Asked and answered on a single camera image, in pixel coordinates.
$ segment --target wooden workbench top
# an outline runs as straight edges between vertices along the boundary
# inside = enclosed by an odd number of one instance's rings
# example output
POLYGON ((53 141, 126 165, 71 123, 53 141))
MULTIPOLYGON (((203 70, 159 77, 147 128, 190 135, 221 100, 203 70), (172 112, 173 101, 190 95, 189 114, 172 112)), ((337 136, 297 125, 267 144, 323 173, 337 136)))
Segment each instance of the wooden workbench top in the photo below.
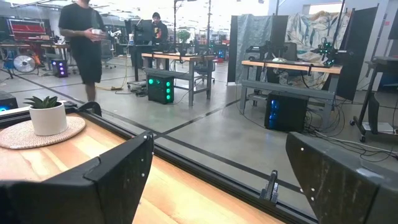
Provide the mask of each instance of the wooden workbench top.
MULTIPOLYGON (((143 57, 152 57, 152 54, 142 53, 143 57)), ((180 55, 178 53, 162 53, 154 52, 154 58, 166 58, 173 60, 180 60, 180 55)), ((205 60, 214 60, 216 57, 214 55, 207 55, 203 57, 205 60)), ((191 56, 191 57, 181 57, 181 60, 198 62, 202 61, 202 56, 191 56)))
MULTIPOLYGON (((58 144, 23 150, 0 148, 0 179, 42 181, 124 141, 86 120, 80 134, 58 144)), ((154 156, 133 223, 282 222, 154 156)))
POLYGON ((41 47, 69 48, 68 44, 42 44, 41 47))
MULTIPOLYGON (((319 63, 312 63, 315 66, 323 66, 319 63)), ((251 62, 249 60, 244 60, 242 61, 242 65, 251 65, 251 66, 264 66, 264 62, 251 62)), ((283 68, 283 69, 292 69, 292 70, 301 70, 301 71, 308 71, 309 67, 308 66, 302 66, 302 65, 310 65, 310 63, 307 62, 289 62, 289 65, 287 64, 281 64, 281 63, 272 63, 272 62, 266 62, 265 66, 270 67, 270 68, 283 68)), ((340 74, 341 73, 342 67, 339 66, 333 66, 330 68, 327 67, 312 67, 311 72, 327 72, 327 73, 333 73, 333 74, 340 74)))

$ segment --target potted succulent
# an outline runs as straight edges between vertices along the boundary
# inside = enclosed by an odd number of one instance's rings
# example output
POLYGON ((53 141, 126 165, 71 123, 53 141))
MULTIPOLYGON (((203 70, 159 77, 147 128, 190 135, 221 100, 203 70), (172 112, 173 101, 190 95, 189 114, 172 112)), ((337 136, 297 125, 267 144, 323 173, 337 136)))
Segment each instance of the potted succulent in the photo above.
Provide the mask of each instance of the potted succulent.
POLYGON ((50 136, 64 132, 67 126, 65 106, 57 101, 57 97, 46 97, 44 100, 33 96, 27 98, 30 102, 29 113, 32 119, 35 134, 38 136, 50 136))

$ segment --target white pot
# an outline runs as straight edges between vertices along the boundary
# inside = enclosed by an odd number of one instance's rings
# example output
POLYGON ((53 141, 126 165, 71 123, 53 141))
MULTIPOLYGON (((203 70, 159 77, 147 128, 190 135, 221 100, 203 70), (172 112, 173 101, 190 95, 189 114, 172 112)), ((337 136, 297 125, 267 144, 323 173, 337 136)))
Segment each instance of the white pot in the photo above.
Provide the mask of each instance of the white pot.
POLYGON ((35 134, 38 136, 50 136, 59 134, 68 128, 65 106, 57 102, 58 106, 48 109, 34 109, 29 107, 35 134))

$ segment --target person in black beanie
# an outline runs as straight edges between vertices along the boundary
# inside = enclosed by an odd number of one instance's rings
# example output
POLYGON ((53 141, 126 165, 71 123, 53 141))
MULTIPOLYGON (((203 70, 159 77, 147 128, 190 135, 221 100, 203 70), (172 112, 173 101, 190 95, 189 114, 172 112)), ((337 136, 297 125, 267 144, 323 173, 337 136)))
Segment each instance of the person in black beanie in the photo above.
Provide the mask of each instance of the person in black beanie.
MULTIPOLYGON (((157 12, 152 15, 152 19, 154 20, 152 23, 152 27, 154 29, 154 43, 166 43, 167 38, 169 37, 169 31, 167 30, 167 26, 160 20, 160 15, 157 12)), ((159 69, 160 64, 162 64, 163 68, 165 68, 165 60, 156 60, 156 68, 159 69)))

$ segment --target man in black shirt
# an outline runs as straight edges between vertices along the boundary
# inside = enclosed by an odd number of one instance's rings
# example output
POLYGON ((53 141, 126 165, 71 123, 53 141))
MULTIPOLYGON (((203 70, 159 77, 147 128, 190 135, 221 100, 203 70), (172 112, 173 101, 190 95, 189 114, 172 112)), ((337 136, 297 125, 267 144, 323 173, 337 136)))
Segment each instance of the man in black shirt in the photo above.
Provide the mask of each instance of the man in black shirt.
POLYGON ((106 38, 100 14, 89 7, 90 0, 78 0, 61 10, 61 35, 70 38, 73 58, 83 83, 88 101, 95 101, 95 83, 101 81, 101 40, 106 38))
MULTIPOLYGON (((152 15, 152 27, 154 28, 154 43, 155 44, 165 44, 167 42, 167 37, 169 36, 169 31, 167 30, 167 26, 160 20, 159 13, 155 12, 152 15)), ((158 59, 156 60, 156 68, 160 68, 160 64, 162 64, 163 68, 165 67, 165 60, 158 59)))

